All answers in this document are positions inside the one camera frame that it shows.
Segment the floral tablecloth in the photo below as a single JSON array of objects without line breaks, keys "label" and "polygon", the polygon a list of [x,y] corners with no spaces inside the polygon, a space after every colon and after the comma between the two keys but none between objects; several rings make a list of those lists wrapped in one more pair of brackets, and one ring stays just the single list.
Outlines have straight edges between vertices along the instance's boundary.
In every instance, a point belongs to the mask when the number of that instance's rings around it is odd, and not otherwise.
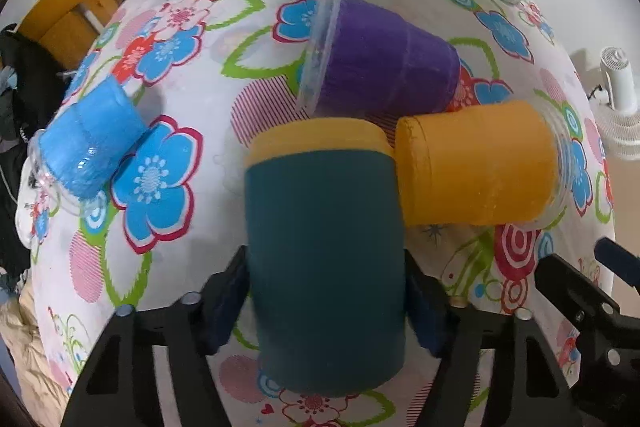
[{"label": "floral tablecloth", "polygon": [[126,0],[34,141],[63,425],[578,423],[613,208],[533,5]]}]

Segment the blue cup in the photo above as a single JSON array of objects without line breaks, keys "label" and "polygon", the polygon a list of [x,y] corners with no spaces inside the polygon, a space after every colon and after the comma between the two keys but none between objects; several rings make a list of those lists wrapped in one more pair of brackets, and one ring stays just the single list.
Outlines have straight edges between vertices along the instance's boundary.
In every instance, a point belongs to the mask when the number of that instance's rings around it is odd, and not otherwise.
[{"label": "blue cup", "polygon": [[146,129],[125,89],[108,77],[36,132],[30,169],[53,202],[80,216],[99,205],[99,193]]}]

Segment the dark teal cup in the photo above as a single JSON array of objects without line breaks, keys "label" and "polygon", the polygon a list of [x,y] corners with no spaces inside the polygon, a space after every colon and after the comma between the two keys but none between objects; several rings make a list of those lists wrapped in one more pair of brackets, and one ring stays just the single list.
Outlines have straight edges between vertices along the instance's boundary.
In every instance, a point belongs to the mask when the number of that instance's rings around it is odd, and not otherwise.
[{"label": "dark teal cup", "polygon": [[405,358],[405,254],[385,133],[354,118],[282,124],[250,144],[244,185],[265,373],[327,397],[391,379]]}]

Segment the purple cup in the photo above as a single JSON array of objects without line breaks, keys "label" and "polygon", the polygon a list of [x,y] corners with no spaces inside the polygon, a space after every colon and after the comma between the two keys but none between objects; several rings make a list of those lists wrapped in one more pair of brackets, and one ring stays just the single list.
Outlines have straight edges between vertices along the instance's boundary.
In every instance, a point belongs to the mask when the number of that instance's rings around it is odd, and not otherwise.
[{"label": "purple cup", "polygon": [[460,58],[443,38],[364,0],[318,0],[299,74],[308,115],[442,113]]}]

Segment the orange cup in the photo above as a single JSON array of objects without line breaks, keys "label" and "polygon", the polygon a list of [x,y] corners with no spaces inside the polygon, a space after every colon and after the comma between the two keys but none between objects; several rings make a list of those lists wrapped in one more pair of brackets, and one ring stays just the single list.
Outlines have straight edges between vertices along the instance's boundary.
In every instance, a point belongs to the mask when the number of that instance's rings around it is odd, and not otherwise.
[{"label": "orange cup", "polygon": [[551,225],[574,176],[572,136],[541,100],[402,117],[395,131],[402,219],[425,225]]}]

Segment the white floor fan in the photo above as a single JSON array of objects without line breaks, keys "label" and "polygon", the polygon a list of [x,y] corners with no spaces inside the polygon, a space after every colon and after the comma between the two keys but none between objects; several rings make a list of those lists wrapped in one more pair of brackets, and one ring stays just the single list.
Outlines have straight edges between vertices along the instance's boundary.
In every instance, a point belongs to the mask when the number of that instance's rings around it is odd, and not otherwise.
[{"label": "white floor fan", "polygon": [[602,81],[590,106],[605,152],[626,161],[639,160],[639,77],[625,51],[607,46],[600,53]]}]

